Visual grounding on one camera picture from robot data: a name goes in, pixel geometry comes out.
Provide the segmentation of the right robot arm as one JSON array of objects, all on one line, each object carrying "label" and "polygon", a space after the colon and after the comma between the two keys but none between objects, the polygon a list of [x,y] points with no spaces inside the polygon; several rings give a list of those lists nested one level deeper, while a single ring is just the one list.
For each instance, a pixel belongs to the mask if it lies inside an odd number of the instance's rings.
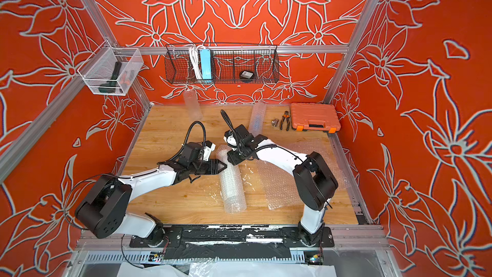
[{"label": "right robot arm", "polygon": [[304,204],[297,239],[308,247],[321,246],[324,215],[339,187],[323,156],[316,151],[306,155],[289,150],[264,135],[254,136],[242,124],[226,131],[224,140],[231,148],[227,153],[231,164],[238,165],[251,159],[261,160],[292,175]]}]

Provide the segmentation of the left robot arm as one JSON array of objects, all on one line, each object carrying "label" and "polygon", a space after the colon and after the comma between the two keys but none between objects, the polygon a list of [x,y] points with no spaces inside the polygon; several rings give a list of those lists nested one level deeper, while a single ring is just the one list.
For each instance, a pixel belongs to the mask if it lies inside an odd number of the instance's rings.
[{"label": "left robot arm", "polygon": [[96,181],[75,215],[83,226],[99,239],[113,234],[132,235],[150,246],[161,244],[165,237],[163,223],[151,214],[138,215],[127,211],[136,198],[156,189],[170,187],[193,175],[217,175],[227,169],[218,159],[212,159],[214,143],[188,143],[173,158],[158,166],[131,176],[103,174]]}]

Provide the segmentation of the clear glass vase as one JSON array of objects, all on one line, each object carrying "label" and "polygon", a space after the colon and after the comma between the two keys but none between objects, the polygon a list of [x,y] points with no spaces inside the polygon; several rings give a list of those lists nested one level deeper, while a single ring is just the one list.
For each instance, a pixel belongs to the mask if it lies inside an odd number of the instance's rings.
[{"label": "clear glass vase", "polygon": [[183,99],[187,108],[188,116],[192,121],[200,121],[203,117],[201,107],[197,97],[197,92],[193,89],[184,91]]}]

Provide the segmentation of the bubble wrap sheet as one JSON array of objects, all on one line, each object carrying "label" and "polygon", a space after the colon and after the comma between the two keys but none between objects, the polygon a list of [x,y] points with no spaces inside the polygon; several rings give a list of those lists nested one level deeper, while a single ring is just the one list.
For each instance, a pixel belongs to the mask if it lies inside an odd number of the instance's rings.
[{"label": "bubble wrap sheet", "polygon": [[[324,142],[321,139],[315,139],[287,144],[286,147],[298,153],[309,154],[316,151],[322,155],[338,182],[338,188],[334,194],[334,198],[330,200],[330,204],[334,205],[342,193],[346,191],[346,184],[342,170],[338,166],[334,153],[331,150],[330,143]],[[256,167],[270,210],[303,204],[297,192],[295,180],[291,174],[269,162],[260,160],[256,162]]]}]

